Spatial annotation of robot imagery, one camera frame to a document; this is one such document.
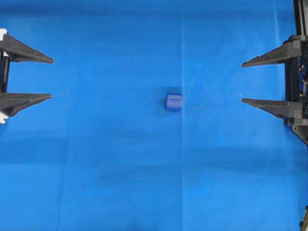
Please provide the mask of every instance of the small blue block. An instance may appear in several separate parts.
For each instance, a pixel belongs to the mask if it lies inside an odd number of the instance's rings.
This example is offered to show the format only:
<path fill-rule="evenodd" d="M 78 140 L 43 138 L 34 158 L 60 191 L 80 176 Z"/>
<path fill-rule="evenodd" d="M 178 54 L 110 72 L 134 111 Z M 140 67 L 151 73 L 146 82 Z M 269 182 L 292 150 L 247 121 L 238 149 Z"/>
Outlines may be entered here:
<path fill-rule="evenodd" d="M 180 112 L 183 107 L 183 96 L 181 94 L 167 94 L 166 110 L 170 112 Z"/>

